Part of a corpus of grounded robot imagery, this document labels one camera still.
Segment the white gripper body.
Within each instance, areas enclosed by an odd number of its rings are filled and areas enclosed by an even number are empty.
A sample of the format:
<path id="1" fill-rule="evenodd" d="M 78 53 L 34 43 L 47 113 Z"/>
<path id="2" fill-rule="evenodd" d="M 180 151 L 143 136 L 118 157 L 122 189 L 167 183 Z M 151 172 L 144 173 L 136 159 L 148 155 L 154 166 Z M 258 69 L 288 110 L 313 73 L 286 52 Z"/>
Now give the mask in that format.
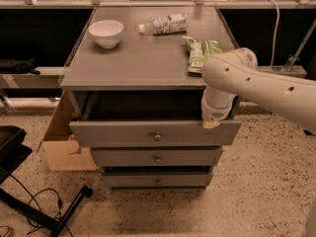
<path id="1" fill-rule="evenodd" d="M 202 117 L 204 119 L 223 120 L 226 119 L 232 109 L 232 102 L 229 101 L 223 107 L 216 107 L 214 104 L 209 104 L 206 99 L 201 101 Z"/>

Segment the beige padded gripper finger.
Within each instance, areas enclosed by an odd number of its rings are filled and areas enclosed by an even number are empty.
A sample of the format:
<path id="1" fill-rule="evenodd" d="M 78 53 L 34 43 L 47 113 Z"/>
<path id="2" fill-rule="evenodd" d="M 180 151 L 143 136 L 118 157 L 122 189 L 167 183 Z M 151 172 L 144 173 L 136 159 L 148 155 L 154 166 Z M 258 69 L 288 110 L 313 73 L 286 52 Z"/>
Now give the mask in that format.
<path id="1" fill-rule="evenodd" d="M 220 125 L 220 121 L 213 118 L 204 118 L 202 120 L 202 127 L 205 129 L 213 129 Z"/>

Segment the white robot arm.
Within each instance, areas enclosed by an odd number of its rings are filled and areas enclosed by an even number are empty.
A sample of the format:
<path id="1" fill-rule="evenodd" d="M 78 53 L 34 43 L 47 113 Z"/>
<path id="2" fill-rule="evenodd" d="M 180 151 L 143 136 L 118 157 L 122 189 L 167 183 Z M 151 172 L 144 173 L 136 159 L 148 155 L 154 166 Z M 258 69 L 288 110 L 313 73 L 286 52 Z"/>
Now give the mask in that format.
<path id="1" fill-rule="evenodd" d="M 262 72 L 257 64 L 256 54 L 246 47 L 216 54 L 203 64 L 202 125 L 219 126 L 239 96 L 316 134 L 316 81 Z"/>

